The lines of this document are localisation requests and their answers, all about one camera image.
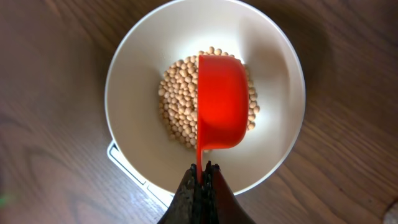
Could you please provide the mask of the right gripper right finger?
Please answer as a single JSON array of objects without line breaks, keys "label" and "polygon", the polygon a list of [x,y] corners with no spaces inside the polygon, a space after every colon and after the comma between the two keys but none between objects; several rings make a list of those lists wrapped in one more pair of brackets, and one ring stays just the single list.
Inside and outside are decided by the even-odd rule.
[{"label": "right gripper right finger", "polygon": [[218,164],[208,161],[203,178],[202,224],[255,224],[236,200]]}]

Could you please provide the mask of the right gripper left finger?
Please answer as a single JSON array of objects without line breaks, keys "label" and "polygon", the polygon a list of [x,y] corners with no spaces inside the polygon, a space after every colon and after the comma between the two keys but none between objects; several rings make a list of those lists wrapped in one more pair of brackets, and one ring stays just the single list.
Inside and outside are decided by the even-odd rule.
[{"label": "right gripper left finger", "polygon": [[194,224],[200,223],[201,205],[199,204],[197,185],[197,166],[192,164],[186,170],[170,206],[158,224]]}]

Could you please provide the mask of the white digital kitchen scale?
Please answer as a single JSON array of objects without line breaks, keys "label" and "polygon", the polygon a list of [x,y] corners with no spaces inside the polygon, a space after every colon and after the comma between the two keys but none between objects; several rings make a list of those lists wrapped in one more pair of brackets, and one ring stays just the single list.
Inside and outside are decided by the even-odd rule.
[{"label": "white digital kitchen scale", "polygon": [[168,209],[172,202],[174,193],[169,193],[153,184],[138,173],[130,163],[123,156],[118,149],[114,140],[112,140],[107,148],[108,158],[119,167],[139,188],[141,188],[153,202],[162,207],[164,210]]}]

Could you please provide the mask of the red plastic measuring scoop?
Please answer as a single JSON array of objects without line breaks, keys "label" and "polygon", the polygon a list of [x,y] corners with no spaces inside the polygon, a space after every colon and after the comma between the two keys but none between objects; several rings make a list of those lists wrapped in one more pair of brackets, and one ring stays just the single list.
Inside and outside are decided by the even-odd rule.
[{"label": "red plastic measuring scoop", "polygon": [[199,55],[197,83],[197,181],[204,150],[238,145],[248,121],[248,84],[242,63],[230,56]]}]

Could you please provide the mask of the soybeans in bowl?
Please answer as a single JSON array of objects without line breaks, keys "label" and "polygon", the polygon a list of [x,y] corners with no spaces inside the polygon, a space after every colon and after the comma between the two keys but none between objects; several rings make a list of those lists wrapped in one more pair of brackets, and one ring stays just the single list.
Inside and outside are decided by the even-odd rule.
[{"label": "soybeans in bowl", "polygon": [[[234,55],[224,52],[221,49],[215,49],[214,47],[210,47],[207,52],[199,51],[196,55],[188,56],[171,64],[164,72],[158,89],[159,113],[165,121],[165,126],[170,137],[176,139],[189,149],[197,148],[199,55],[230,56],[235,58]],[[244,63],[242,65],[246,72],[246,81],[248,84],[247,132],[247,130],[254,127],[255,115],[251,103],[256,98],[256,91],[248,75],[246,65]]]}]

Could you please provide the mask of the white ceramic bowl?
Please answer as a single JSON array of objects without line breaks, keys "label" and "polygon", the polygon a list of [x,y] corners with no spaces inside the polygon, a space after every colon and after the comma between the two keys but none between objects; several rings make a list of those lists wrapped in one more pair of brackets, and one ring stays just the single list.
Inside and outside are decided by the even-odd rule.
[{"label": "white ceramic bowl", "polygon": [[287,157],[305,111],[299,58],[282,30],[241,1],[172,1],[143,17],[111,62],[105,107],[111,135],[137,173],[174,193],[195,152],[170,139],[159,114],[158,87],[175,61],[208,47],[248,67],[260,111],[254,129],[232,149],[214,150],[230,189],[241,194],[268,178]]}]

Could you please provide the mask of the clear plastic container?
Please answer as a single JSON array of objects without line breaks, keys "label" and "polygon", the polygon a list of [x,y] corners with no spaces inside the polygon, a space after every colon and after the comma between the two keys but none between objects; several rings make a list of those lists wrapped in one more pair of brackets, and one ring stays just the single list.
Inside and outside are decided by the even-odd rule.
[{"label": "clear plastic container", "polygon": [[387,208],[382,224],[398,224],[398,201],[395,201]]}]

